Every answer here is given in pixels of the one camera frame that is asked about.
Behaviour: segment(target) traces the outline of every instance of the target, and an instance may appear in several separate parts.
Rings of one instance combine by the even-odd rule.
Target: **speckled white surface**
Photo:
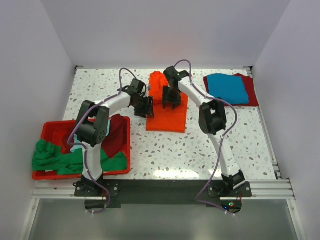
[[[132,69],[137,78],[148,83],[150,74],[163,69]],[[123,72],[123,86],[132,77]],[[243,74],[246,70],[192,70],[193,80],[205,89],[203,77],[209,74]],[[84,100],[97,101],[116,93],[118,69],[78,69],[70,93],[64,120],[75,119]],[[247,180],[276,179],[272,158],[256,107],[236,107],[238,123],[228,136],[232,152]],[[211,176],[217,153],[198,125],[199,110],[189,100],[185,133],[146,131],[146,119],[134,116],[133,107],[120,110],[131,119],[131,171],[111,179],[201,179]],[[227,107],[227,127],[235,117]],[[215,178],[221,178],[218,168]]]

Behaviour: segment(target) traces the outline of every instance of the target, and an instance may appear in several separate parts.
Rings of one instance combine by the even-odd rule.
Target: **orange shirt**
[[[147,117],[147,131],[186,132],[188,96],[181,93],[181,105],[172,109],[172,105],[163,107],[163,87],[168,86],[165,75],[159,71],[150,74],[151,90],[149,96],[153,96],[154,117]]]

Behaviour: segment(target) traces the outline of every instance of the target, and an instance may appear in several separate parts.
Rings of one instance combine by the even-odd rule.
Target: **blue towel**
[[[107,129],[106,129],[106,134],[105,134],[105,136],[108,136],[109,135],[109,132],[110,132],[110,120],[108,121],[108,127],[107,127]],[[74,140],[74,143],[76,143],[76,144],[79,144],[80,143],[80,141],[78,140],[78,136],[75,134],[74,136],[73,136],[73,140]],[[71,149],[70,149],[70,152],[71,153],[73,153],[75,150],[77,150],[77,149],[81,149],[82,147],[80,146],[80,145],[74,145]]]
[[[208,75],[209,94],[230,104],[248,104],[249,97],[240,76],[221,73]]]

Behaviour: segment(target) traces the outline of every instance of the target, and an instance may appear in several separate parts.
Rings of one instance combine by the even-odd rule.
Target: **green cloth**
[[[84,170],[82,149],[62,154],[62,147],[41,139],[37,142],[32,159],[33,171],[56,170],[58,175],[80,174]],[[128,168],[127,157],[119,152],[109,158],[101,148],[101,167],[104,172],[121,171]]]

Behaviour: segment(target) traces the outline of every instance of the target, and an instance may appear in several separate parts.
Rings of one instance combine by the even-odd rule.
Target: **red towel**
[[[249,97],[249,103],[247,104],[233,104],[233,106],[249,106],[249,107],[257,107],[259,106],[258,100],[257,100],[257,96],[256,96],[256,92],[255,92],[255,85],[254,85],[254,80],[249,77],[249,76],[243,76],[240,73],[237,73],[233,76],[237,76],[237,77],[241,77],[246,93],[248,94]],[[206,92],[209,93],[209,87],[208,87],[208,78],[205,76],[203,78],[204,81],[204,85],[205,85],[205,89]]]
[[[109,134],[101,147],[109,158],[113,158],[121,151],[124,141],[127,140],[127,121],[120,114],[112,116],[110,121]]]

